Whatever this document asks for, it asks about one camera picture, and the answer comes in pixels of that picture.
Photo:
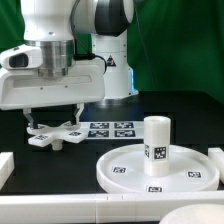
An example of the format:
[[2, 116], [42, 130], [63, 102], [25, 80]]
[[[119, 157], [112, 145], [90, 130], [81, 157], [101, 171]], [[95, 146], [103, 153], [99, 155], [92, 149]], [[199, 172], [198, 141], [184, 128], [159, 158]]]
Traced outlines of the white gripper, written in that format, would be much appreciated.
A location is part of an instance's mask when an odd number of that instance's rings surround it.
[[78, 125], [83, 103], [104, 98], [104, 62], [73, 62], [67, 75], [53, 78], [38, 75], [42, 63], [39, 47], [20, 45], [0, 54], [0, 109], [23, 109], [30, 128], [38, 129], [31, 108], [77, 104], [74, 124]]

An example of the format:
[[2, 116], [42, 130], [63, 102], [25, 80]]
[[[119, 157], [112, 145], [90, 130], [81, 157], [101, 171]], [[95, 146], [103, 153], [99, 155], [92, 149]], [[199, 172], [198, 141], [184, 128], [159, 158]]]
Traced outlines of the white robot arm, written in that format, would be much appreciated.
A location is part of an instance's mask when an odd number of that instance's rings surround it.
[[81, 105], [105, 95], [106, 63], [75, 52], [78, 33], [117, 37], [134, 14], [133, 0], [20, 0], [25, 43], [0, 53], [0, 109]]

